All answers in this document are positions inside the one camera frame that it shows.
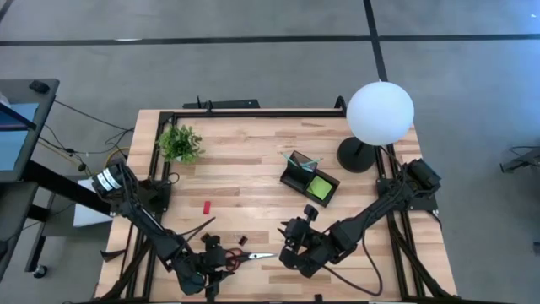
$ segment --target green plant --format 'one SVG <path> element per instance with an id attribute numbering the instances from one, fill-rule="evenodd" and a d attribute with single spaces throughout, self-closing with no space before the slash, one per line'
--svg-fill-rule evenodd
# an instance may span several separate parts
<path id="1" fill-rule="evenodd" d="M 191 164 L 204 153 L 204 150 L 199 147 L 201 140 L 203 138 L 197 136 L 192 127 L 174 126 L 159 136 L 158 145 L 165 161 L 181 156 L 182 163 Z"/>

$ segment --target black box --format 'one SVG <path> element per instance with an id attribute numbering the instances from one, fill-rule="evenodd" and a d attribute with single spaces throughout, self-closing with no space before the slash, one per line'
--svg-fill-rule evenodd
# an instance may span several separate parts
<path id="1" fill-rule="evenodd" d="M 293 152 L 293 154 L 290 156 L 290 159 L 298 165 L 293 165 L 289 161 L 287 161 L 287 168 L 279 178 L 279 181 L 293 188 L 299 193 L 302 193 L 310 200 L 320 204 L 323 207 L 326 207 L 328 203 L 330 203 L 330 199 L 336 192 L 336 189 L 338 189 L 339 181 L 329 176 L 325 172 L 317 169 L 317 163 L 315 162 L 308 165 L 313 170 L 313 172 L 302 169 L 300 167 L 300 164 L 307 163 L 311 161 L 311 159 L 297 151 Z M 330 192 L 326 195 L 324 199 L 320 199 L 307 191 L 315 176 L 322 178 L 323 180 L 327 181 L 332 185 L 332 190 L 330 190 Z"/>

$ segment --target white globe lamp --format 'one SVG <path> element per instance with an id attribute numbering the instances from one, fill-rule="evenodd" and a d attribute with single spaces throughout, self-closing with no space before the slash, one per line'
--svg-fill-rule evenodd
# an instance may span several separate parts
<path id="1" fill-rule="evenodd" d="M 367 171 L 375 162 L 373 146 L 398 141 L 413 119 L 413 101 L 402 87 L 389 82 L 367 84 L 348 103 L 347 123 L 354 137 L 339 145 L 339 163 L 351 172 Z"/>

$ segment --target green sticky note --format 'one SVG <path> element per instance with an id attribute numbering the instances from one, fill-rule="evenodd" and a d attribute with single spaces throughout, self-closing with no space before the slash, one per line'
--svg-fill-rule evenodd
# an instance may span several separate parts
<path id="1" fill-rule="evenodd" d="M 320 178 L 319 176 L 315 176 L 313 181 L 311 181 L 310 186 L 307 188 L 307 192 L 315 195 L 320 199 L 324 199 L 328 195 L 330 190 L 332 190 L 332 184 Z"/>

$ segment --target lamp base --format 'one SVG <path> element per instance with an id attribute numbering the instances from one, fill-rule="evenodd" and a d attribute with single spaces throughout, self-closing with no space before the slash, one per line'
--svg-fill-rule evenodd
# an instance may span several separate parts
<path id="1" fill-rule="evenodd" d="M 337 149 L 337 160 L 347 171 L 364 172 L 375 163 L 375 149 L 358 138 L 347 138 Z"/>

